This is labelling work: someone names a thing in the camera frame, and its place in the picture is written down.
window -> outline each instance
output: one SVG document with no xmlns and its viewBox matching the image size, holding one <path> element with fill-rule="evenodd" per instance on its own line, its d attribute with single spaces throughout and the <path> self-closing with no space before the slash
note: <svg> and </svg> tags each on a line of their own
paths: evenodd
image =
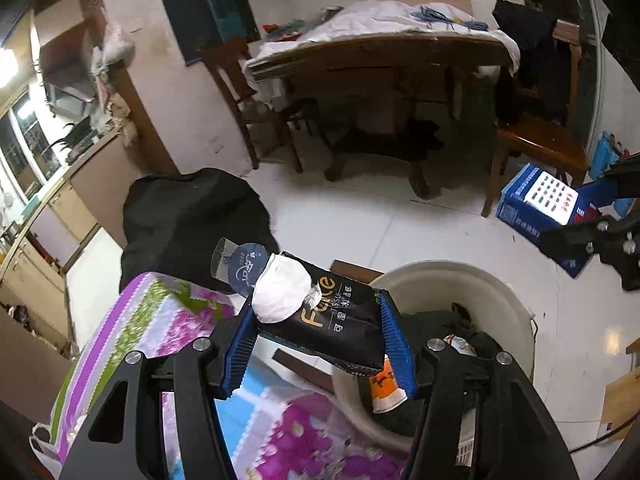
<svg viewBox="0 0 640 480">
<path fill-rule="evenodd" d="M 162 0 L 187 65 L 238 35 L 260 38 L 248 0 Z"/>
<path fill-rule="evenodd" d="M 27 199 L 31 199 L 60 168 L 60 161 L 49 147 L 28 92 L 0 118 L 0 151 Z"/>
</svg>

blue cable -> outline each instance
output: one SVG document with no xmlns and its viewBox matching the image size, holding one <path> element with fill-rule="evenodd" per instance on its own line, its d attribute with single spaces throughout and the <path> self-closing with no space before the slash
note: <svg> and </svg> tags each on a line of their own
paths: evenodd
<svg viewBox="0 0 640 480">
<path fill-rule="evenodd" d="M 414 18 L 417 18 L 421 22 L 427 23 L 447 23 L 449 25 L 462 25 L 463 27 L 469 28 L 470 30 L 481 30 L 482 32 L 486 32 L 489 30 L 489 25 L 485 22 L 476 22 L 475 20 L 470 20 L 468 22 L 455 22 L 452 19 L 445 16 L 443 13 L 438 12 L 437 10 L 431 9 L 426 5 L 420 6 L 420 10 L 416 10 L 412 12 L 411 15 Z"/>
</svg>

black tissue package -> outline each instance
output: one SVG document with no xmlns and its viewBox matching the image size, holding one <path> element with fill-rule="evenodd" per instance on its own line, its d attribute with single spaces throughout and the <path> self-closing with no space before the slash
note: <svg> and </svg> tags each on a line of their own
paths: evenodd
<svg viewBox="0 0 640 480">
<path fill-rule="evenodd" d="M 305 353 L 318 355 L 354 375 L 372 376 L 385 364 L 378 291 L 369 285 L 320 269 L 292 254 L 318 283 L 322 300 L 278 323 L 259 323 L 260 334 Z"/>
</svg>

black cable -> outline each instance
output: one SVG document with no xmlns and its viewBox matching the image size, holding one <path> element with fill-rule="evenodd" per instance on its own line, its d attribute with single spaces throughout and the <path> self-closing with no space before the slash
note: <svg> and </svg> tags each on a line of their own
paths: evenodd
<svg viewBox="0 0 640 480">
<path fill-rule="evenodd" d="M 582 451 L 583 449 L 587 449 L 588 447 L 595 446 L 596 444 L 601 443 L 603 440 L 607 440 L 610 436 L 613 436 L 616 433 L 619 433 L 620 431 L 624 430 L 627 426 L 630 426 L 631 424 L 633 424 L 634 421 L 636 420 L 636 418 L 638 418 L 638 415 L 640 415 L 640 412 L 637 412 L 628 421 L 626 421 L 621 426 L 617 427 L 615 430 L 611 430 L 611 431 L 609 431 L 609 433 L 606 433 L 603 436 L 600 436 L 596 440 L 593 440 L 593 441 L 591 441 L 591 442 L 589 442 L 587 444 L 583 444 L 582 446 L 575 447 L 574 449 L 569 450 L 569 453 L 573 454 L 573 453 L 576 453 L 578 451 Z"/>
</svg>

blue round sticker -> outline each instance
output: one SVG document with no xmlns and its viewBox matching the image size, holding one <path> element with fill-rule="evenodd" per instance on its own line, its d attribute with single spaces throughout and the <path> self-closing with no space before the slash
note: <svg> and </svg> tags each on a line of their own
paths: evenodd
<svg viewBox="0 0 640 480">
<path fill-rule="evenodd" d="M 228 257 L 229 285 L 247 298 L 269 261 L 269 251 L 260 244 L 243 244 Z"/>
</svg>

